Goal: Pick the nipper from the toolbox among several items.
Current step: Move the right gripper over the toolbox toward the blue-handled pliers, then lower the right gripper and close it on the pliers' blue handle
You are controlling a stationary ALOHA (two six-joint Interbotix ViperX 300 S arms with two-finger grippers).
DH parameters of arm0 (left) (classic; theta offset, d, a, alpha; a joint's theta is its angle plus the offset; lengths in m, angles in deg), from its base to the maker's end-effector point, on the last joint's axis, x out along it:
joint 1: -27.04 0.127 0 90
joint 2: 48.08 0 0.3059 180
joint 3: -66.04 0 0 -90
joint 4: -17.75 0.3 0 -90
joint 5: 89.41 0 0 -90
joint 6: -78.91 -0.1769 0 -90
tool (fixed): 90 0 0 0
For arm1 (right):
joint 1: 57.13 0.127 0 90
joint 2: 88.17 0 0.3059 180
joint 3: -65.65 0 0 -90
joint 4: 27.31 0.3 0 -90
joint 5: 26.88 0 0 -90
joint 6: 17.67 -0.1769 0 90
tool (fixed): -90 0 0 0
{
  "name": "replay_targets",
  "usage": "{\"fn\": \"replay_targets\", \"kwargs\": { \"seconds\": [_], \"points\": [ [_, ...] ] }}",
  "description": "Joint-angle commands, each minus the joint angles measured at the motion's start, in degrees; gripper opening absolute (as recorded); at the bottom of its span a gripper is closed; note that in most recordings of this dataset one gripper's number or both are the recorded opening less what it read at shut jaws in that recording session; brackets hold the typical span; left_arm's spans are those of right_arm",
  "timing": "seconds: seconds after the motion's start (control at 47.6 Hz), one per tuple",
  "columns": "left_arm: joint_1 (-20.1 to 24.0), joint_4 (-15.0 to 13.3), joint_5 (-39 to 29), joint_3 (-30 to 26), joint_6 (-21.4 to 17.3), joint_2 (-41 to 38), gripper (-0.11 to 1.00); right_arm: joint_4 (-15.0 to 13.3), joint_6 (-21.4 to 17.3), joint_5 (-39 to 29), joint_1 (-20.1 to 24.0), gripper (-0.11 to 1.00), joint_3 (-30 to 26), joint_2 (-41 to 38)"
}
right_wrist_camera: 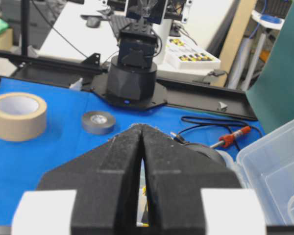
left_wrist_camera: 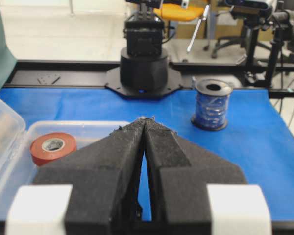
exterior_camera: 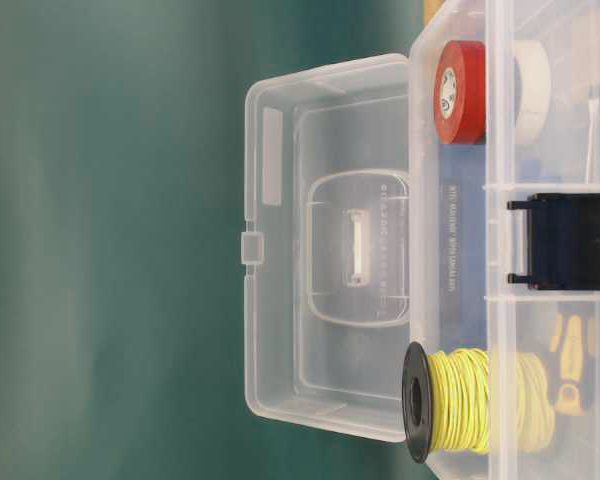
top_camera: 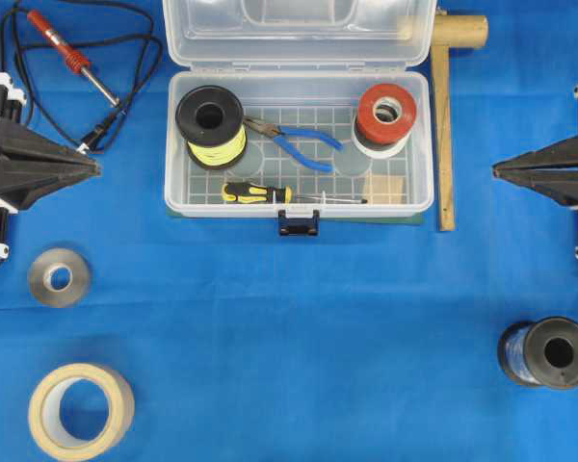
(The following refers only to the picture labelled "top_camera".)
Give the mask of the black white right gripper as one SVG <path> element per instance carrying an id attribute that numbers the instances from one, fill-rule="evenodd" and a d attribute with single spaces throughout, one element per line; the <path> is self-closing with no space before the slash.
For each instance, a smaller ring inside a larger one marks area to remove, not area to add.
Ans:
<path id="1" fill-rule="evenodd" d="M 578 85 L 574 89 L 578 103 Z M 578 135 L 492 166 L 493 176 L 544 195 L 559 205 L 578 208 Z M 578 259 L 578 246 L 575 250 Z"/>

